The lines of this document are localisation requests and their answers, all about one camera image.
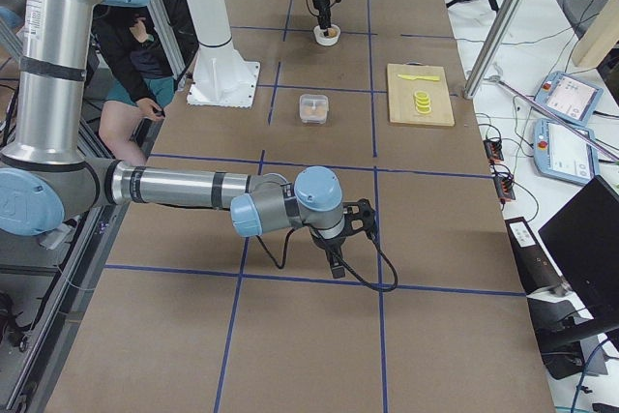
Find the blue tape line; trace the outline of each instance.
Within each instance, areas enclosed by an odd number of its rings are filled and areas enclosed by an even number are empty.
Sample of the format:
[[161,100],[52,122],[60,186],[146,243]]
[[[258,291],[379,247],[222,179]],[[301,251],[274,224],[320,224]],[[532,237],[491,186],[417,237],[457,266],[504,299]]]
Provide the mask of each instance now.
[[288,36],[288,23],[290,22],[290,12],[292,11],[293,1],[294,0],[290,0],[290,2],[288,2],[288,12],[286,13],[286,22],[283,25],[283,37],[281,38],[283,42],[286,42],[286,36]]
[[[244,159],[228,159],[228,158],[219,158],[219,157],[199,157],[199,156],[191,156],[191,155],[174,155],[174,154],[151,154],[151,157],[163,158],[163,159],[182,159],[182,160],[197,160],[197,161],[205,161],[205,162],[233,162],[233,163],[244,163],[244,164],[260,164],[260,160],[244,160]],[[299,166],[306,168],[310,166],[306,163],[295,163],[295,162],[276,162],[265,160],[265,164],[270,164],[273,166]],[[332,169],[342,169],[349,171],[368,171],[372,172],[374,168],[368,166],[346,166],[340,164],[323,164],[328,168]],[[476,178],[476,179],[492,179],[492,176],[489,174],[469,174],[469,173],[447,173],[447,172],[438,172],[438,171],[423,171],[419,169],[397,169],[397,168],[380,168],[377,167],[376,171],[379,173],[403,173],[403,174],[419,174],[422,176],[446,176],[446,177],[456,177],[456,178]]]
[[234,331],[234,322],[236,320],[236,310],[239,307],[239,296],[241,295],[241,284],[243,283],[243,270],[245,269],[245,260],[248,256],[250,240],[245,240],[243,246],[243,257],[241,258],[241,267],[239,269],[238,279],[236,281],[236,289],[234,290],[234,302],[232,303],[232,313],[230,313],[230,322],[228,323],[228,333],[225,338],[225,349],[223,350],[223,358],[221,360],[220,380],[217,386],[217,394],[215,396],[215,406],[213,412],[218,413],[220,411],[221,404],[221,392],[223,391],[223,381],[225,379],[225,370],[228,365],[228,356],[230,354],[230,344],[232,342],[232,332]]
[[[311,29],[297,29],[297,28],[272,28],[268,26],[230,26],[230,29],[250,29],[257,31],[288,31],[291,33],[313,33]],[[367,33],[365,31],[341,31],[342,34],[356,34],[360,36],[367,36],[371,34],[372,36],[378,36],[377,33]]]
[[369,91],[371,92],[370,96],[370,112],[371,112],[371,152],[373,157],[378,157],[378,147],[376,144],[376,115],[375,115],[375,104],[374,104],[374,70],[373,70],[373,62],[371,55],[371,8],[370,1],[366,0],[366,7],[368,10],[368,54],[369,54]]
[[[336,285],[361,285],[360,282],[355,280],[320,280],[311,278],[299,278],[289,276],[273,276],[273,275],[257,275],[242,273],[229,273],[224,271],[208,271],[208,270],[193,270],[189,268],[163,268],[157,266],[140,266],[140,265],[122,265],[122,264],[106,264],[105,269],[112,270],[127,270],[137,272],[154,272],[154,273],[169,273],[178,275],[202,275],[202,276],[215,276],[220,278],[235,278],[240,276],[251,280],[285,280],[290,282],[309,282],[316,284],[336,284]],[[427,292],[448,292],[458,294],[475,294],[475,295],[496,295],[501,297],[526,297],[523,292],[514,292],[508,290],[486,290],[486,289],[464,289],[459,287],[440,287],[431,285],[415,285],[415,284],[400,284],[398,289],[403,290],[422,290]]]
[[244,274],[244,278],[250,280],[283,280],[286,282],[307,282],[311,284],[336,284],[336,285],[354,285],[361,286],[362,284],[356,280],[320,280],[312,278],[298,278],[291,276],[272,276],[272,275],[254,275]]
[[230,26],[230,29],[251,29],[258,31],[283,31],[283,28],[270,28],[267,26]]
[[128,271],[149,271],[152,273],[170,273],[177,275],[205,275],[223,278],[238,278],[238,273],[227,273],[225,271],[193,270],[190,268],[164,268],[161,266],[140,266],[140,265],[120,265],[106,264],[108,270],[128,270]]
[[308,89],[312,91],[332,91],[332,92],[356,92],[362,94],[370,94],[371,90],[363,90],[363,89],[346,89],[346,88],[338,88],[338,87],[312,87],[312,86],[290,86],[287,84],[281,84],[279,86],[281,89]]
[[445,173],[440,171],[413,171],[415,174],[423,174],[426,176],[446,176],[452,178],[479,178],[479,179],[492,179],[492,175],[490,174],[468,174],[468,173]]
[[151,154],[151,157],[158,157],[160,159],[181,159],[181,160],[199,160],[204,162],[231,162],[231,163],[248,163],[258,164],[258,160],[244,160],[244,159],[227,159],[219,157],[199,157],[193,155],[175,155],[175,154]]
[[278,71],[275,74],[275,85],[273,86],[273,95],[271,96],[271,106],[269,107],[269,116],[267,117],[267,123],[271,126],[273,120],[273,110],[275,109],[275,97],[278,93],[278,82],[280,81],[281,62],[278,62]]
[[[378,232],[376,242],[380,246],[380,201],[378,196],[378,169],[374,167],[374,210],[376,212],[376,225]],[[383,267],[380,253],[376,252],[376,262],[378,264],[378,282],[383,285]],[[389,390],[387,388],[387,337],[385,335],[385,295],[378,293],[378,315],[380,317],[380,361],[382,369],[383,383],[383,412],[389,411]]]
[[474,294],[474,295],[496,295],[500,297],[524,297],[524,292],[514,292],[509,290],[484,290],[484,289],[463,289],[459,287],[438,287],[432,285],[411,285],[401,284],[398,289],[423,290],[427,292],[447,292],[452,294]]
[[1,72],[2,70],[4,70],[4,67],[6,67],[6,66],[7,66],[7,63],[9,63],[9,61],[10,61],[10,60],[11,60],[11,57],[7,58],[7,59],[4,61],[4,63],[2,64],[2,66],[0,66],[0,72]]

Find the person's leg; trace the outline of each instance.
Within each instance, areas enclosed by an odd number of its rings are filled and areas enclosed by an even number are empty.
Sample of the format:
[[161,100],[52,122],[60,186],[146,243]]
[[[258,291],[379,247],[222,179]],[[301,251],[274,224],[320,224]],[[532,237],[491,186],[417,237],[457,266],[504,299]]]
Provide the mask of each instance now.
[[146,156],[137,144],[130,140],[143,117],[139,108],[118,101],[105,102],[101,114],[99,137],[114,157],[133,166],[146,164]]

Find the small bowl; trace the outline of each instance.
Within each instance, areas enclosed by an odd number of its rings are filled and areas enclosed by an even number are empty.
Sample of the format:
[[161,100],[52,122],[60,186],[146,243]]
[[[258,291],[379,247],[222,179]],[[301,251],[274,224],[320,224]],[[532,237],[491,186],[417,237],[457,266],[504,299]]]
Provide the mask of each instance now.
[[339,30],[339,26],[336,24],[332,24],[330,29],[334,29],[336,31],[335,36],[326,37],[324,35],[324,30],[320,29],[320,26],[313,28],[313,35],[316,38],[316,42],[327,47],[330,45],[335,45],[338,42],[341,31]]

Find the metal pole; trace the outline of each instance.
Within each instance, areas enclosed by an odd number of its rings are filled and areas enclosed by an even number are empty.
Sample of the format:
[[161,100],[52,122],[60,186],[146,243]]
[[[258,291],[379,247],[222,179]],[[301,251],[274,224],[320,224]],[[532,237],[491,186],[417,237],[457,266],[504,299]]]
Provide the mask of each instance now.
[[494,59],[494,55],[496,54],[499,45],[501,45],[505,33],[510,27],[512,19],[514,19],[514,16],[516,15],[517,7],[520,1],[521,0],[503,1],[501,10],[499,10],[494,23],[492,23],[492,27],[487,34],[484,46],[482,47],[482,50],[477,57],[477,61],[473,66],[473,70],[471,71],[471,75],[464,86],[463,95],[465,99],[472,99],[477,92],[477,89],[484,78],[484,74],[486,74],[488,66]]
[[522,94],[521,92],[518,92],[516,89],[514,89],[512,86],[510,86],[505,81],[503,81],[501,79],[496,79],[496,80],[495,79],[490,79],[490,81],[491,82],[496,82],[497,84],[505,87],[507,90],[513,92],[514,94],[519,96],[521,99],[525,100],[529,105],[531,105],[537,111],[542,113],[546,118],[550,118],[552,121],[555,121],[559,125],[563,126],[569,132],[573,133],[574,135],[577,135],[582,140],[584,140],[588,145],[590,145],[594,149],[597,149],[600,153],[602,153],[602,154],[606,155],[607,157],[609,157],[613,162],[619,162],[619,157],[617,157],[615,154],[613,154],[609,150],[605,149],[602,145],[600,145],[595,140],[591,140],[589,137],[587,137],[586,135],[581,133],[579,130],[577,130],[577,129],[573,128],[572,126],[568,125],[565,121],[563,121],[557,115],[555,115],[551,111],[548,111],[544,106],[539,105],[533,99],[530,99],[527,96],[525,96],[524,94]]

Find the cardboard table surface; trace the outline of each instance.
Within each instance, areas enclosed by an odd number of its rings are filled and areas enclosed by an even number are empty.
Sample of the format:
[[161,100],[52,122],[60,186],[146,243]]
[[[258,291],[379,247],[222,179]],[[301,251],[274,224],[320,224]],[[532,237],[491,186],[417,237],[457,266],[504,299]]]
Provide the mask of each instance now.
[[[333,280],[306,230],[279,271],[225,212],[133,205],[47,412],[553,411],[443,0],[343,0],[329,48],[304,3],[226,0],[261,63],[253,107],[178,95],[149,164],[330,166],[375,207],[400,289]],[[445,69],[453,128],[389,124],[386,64],[407,62]],[[325,125],[301,123],[304,93],[329,97]],[[265,236],[277,255],[283,234]],[[391,282],[363,237],[343,253]]]

